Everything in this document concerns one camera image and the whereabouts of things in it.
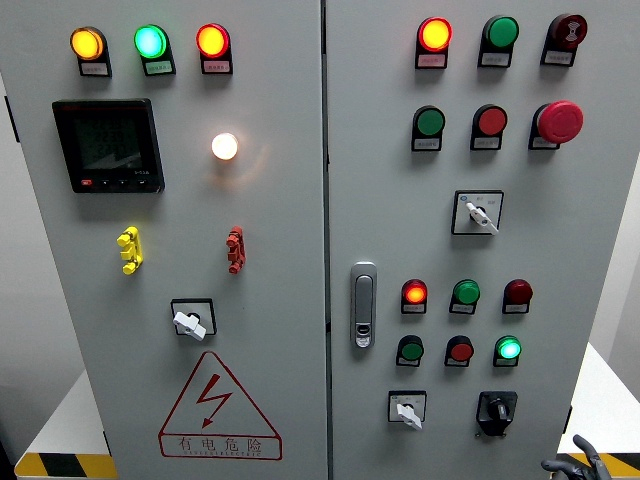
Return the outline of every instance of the white light bulb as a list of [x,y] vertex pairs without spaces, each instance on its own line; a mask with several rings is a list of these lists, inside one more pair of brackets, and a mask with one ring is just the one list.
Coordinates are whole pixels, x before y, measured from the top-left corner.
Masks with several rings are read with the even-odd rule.
[[231,160],[238,153],[238,139],[230,133],[221,133],[211,142],[213,154],[220,160]]

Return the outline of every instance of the high voltage warning sign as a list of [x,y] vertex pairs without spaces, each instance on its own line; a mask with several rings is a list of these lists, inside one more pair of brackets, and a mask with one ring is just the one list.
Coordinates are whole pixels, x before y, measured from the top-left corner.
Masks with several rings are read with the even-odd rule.
[[165,457],[282,460],[282,438],[213,352],[198,360],[158,438]]

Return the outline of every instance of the emergency stop button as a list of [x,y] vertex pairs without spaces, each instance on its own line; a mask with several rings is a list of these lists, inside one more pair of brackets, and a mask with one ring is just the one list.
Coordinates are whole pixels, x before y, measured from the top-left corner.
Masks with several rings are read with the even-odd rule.
[[529,150],[557,150],[578,136],[583,123],[582,109],[569,100],[543,105],[533,116]]

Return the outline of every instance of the gray wall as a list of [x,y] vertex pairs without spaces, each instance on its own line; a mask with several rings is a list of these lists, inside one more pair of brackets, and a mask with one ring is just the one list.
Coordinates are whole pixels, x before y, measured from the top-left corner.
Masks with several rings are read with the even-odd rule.
[[84,366],[0,78],[0,441],[16,462]]

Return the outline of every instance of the yellow terminal connector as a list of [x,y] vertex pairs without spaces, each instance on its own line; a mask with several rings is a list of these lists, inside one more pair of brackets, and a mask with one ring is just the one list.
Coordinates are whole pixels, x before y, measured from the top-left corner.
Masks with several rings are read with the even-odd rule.
[[122,248],[120,258],[127,263],[122,267],[125,275],[132,275],[142,265],[142,245],[140,244],[140,232],[136,227],[127,227],[118,237],[118,246]]

